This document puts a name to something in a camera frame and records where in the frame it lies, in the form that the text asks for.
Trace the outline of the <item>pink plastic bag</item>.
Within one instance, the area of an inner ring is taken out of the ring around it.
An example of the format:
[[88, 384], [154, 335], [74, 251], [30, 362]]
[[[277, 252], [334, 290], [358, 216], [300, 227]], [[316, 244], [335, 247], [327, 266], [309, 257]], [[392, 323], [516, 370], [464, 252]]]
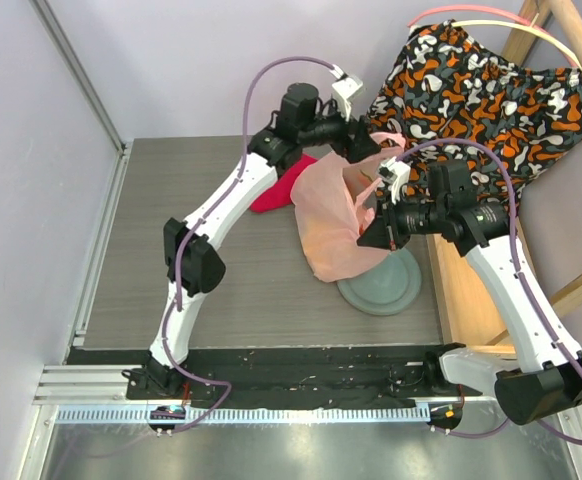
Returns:
[[299, 238], [314, 276], [326, 283], [359, 276], [379, 265], [387, 250], [361, 247], [360, 235], [375, 218], [379, 164], [400, 155], [406, 140], [399, 133], [376, 132], [379, 153], [351, 164], [331, 151], [299, 175], [291, 190]]

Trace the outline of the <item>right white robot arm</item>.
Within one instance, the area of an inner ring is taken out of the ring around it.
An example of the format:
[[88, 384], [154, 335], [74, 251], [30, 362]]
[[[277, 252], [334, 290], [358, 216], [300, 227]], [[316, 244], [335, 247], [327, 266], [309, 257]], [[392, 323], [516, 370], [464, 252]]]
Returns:
[[380, 163], [375, 218], [361, 246], [397, 250], [413, 235], [439, 234], [481, 279], [504, 321], [516, 357], [499, 359], [461, 343], [429, 355], [422, 371], [428, 391], [464, 385], [494, 397], [506, 417], [526, 425], [582, 404], [582, 347], [566, 331], [529, 268], [506, 209], [481, 202], [461, 161], [430, 165], [425, 202], [401, 193], [408, 166]]

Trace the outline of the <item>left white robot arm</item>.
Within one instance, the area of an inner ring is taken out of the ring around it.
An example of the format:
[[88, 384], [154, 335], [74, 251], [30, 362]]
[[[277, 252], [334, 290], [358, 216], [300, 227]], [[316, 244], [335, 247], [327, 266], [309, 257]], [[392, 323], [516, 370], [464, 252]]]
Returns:
[[181, 395], [188, 376], [180, 370], [199, 311], [222, 281], [223, 240], [251, 204], [301, 158], [308, 147], [329, 145], [349, 162], [379, 152], [366, 123], [351, 114], [363, 88], [346, 76], [332, 85], [328, 101], [308, 83], [290, 85], [267, 126], [253, 135], [236, 168], [216, 191], [183, 220], [163, 227], [168, 294], [160, 330], [142, 365], [124, 371], [130, 399], [171, 399]]

